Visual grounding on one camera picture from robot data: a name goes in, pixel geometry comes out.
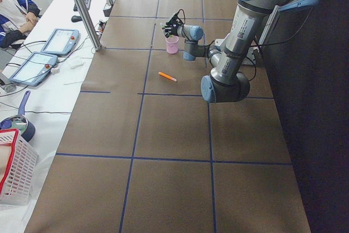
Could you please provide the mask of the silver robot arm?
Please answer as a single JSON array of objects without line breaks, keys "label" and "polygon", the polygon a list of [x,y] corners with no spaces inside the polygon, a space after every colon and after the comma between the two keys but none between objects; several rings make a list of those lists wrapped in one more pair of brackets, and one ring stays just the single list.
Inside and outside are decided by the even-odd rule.
[{"label": "silver robot arm", "polygon": [[201,93],[208,103],[225,103],[243,100],[250,91],[248,78],[239,71],[251,43],[264,17],[275,7],[279,10],[314,6],[319,0],[238,0],[232,28],[220,45],[200,45],[203,37],[200,26],[187,25],[177,13],[163,24],[166,38],[178,36],[185,39],[183,57],[193,61],[206,57],[213,68],[201,80]]}]

